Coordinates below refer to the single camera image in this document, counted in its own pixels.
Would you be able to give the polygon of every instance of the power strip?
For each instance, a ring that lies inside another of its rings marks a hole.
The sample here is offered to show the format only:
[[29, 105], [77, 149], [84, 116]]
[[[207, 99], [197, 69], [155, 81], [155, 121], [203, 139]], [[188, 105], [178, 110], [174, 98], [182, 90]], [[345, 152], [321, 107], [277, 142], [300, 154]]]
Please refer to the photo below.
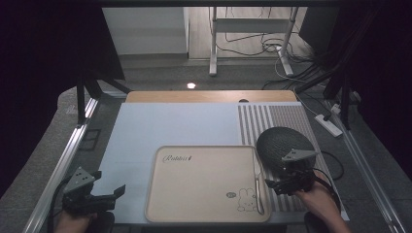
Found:
[[315, 117], [315, 120], [319, 124], [321, 124], [331, 135], [333, 135], [333, 137], [338, 137], [342, 135], [342, 131], [329, 120], [324, 120], [323, 115], [317, 115]]

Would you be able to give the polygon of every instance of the table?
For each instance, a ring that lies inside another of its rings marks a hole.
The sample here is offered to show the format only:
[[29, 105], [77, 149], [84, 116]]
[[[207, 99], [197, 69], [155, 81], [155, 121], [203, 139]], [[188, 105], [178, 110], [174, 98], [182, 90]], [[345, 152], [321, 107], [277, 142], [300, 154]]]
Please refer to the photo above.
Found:
[[[146, 220], [144, 210], [159, 148], [254, 146], [259, 133], [273, 126], [300, 131], [320, 151], [303, 107], [288, 90], [130, 92], [100, 164], [105, 181], [94, 185], [93, 194], [125, 183], [126, 192], [113, 210], [117, 223], [158, 225]], [[327, 171], [321, 155], [316, 166]], [[306, 209], [296, 197], [270, 195], [273, 214], [267, 224], [303, 222]], [[348, 219], [345, 211], [342, 216]]]

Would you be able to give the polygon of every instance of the beige tray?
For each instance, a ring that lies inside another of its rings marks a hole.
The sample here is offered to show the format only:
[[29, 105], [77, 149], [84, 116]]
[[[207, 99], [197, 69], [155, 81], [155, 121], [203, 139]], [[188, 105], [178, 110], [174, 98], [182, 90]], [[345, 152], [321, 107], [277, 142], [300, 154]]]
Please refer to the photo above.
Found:
[[258, 213], [255, 148], [162, 147], [155, 156], [146, 218], [153, 222], [263, 222], [272, 212], [260, 176]]

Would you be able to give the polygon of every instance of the striped pattern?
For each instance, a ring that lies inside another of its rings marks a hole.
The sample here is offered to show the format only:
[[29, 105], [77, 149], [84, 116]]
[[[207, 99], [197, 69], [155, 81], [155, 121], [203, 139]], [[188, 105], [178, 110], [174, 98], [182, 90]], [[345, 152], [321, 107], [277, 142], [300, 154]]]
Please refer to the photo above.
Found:
[[[292, 128], [306, 138], [314, 146], [317, 152], [320, 152], [315, 135], [312, 132], [308, 118], [303, 107], [298, 104], [295, 106], [284, 106], [276, 104], [240, 104], [238, 106], [239, 129], [241, 132], [242, 145], [255, 146], [258, 136], [264, 130], [275, 127], [285, 126]], [[322, 156], [317, 156], [315, 166], [327, 172], [327, 167]], [[269, 180], [278, 181], [265, 170], [265, 177]], [[273, 189], [270, 189], [270, 200], [273, 212], [305, 212], [306, 208], [295, 196], [276, 195]]]

